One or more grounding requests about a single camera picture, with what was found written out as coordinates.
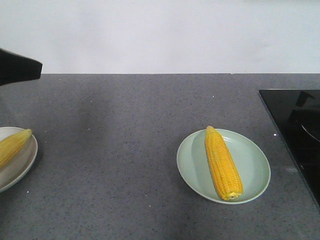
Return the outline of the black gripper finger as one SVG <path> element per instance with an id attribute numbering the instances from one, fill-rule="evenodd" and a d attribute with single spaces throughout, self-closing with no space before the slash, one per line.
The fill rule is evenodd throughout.
<path id="1" fill-rule="evenodd" d="M 0 85 L 37 80 L 43 64 L 37 60 L 0 49 Z"/>

